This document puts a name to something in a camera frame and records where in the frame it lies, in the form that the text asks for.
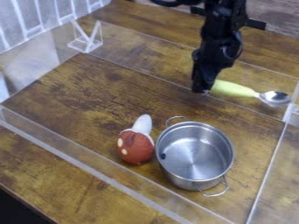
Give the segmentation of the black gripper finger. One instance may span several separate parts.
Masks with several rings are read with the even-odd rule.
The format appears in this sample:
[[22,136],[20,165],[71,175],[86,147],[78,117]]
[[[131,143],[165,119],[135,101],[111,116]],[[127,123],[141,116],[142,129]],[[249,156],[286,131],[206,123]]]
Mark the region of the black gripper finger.
[[195,81],[191,85],[191,91],[198,94],[207,94],[213,89],[214,84]]

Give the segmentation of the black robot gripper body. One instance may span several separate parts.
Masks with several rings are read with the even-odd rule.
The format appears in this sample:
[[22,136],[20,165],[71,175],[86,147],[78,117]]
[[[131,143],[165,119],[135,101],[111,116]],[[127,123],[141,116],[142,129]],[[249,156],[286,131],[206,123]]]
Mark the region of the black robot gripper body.
[[227,38],[205,39],[201,48],[193,52],[191,79],[194,85],[213,85],[221,71],[234,66],[243,51],[243,39],[239,31]]

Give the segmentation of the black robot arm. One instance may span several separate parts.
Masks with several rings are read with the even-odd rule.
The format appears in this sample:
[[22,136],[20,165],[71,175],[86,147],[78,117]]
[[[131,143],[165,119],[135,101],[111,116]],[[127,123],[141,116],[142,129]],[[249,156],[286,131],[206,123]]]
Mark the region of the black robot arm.
[[241,28],[249,20],[247,0],[151,0],[165,7],[205,4],[201,47],[193,52],[191,91],[207,94],[221,71],[234,66],[243,52]]

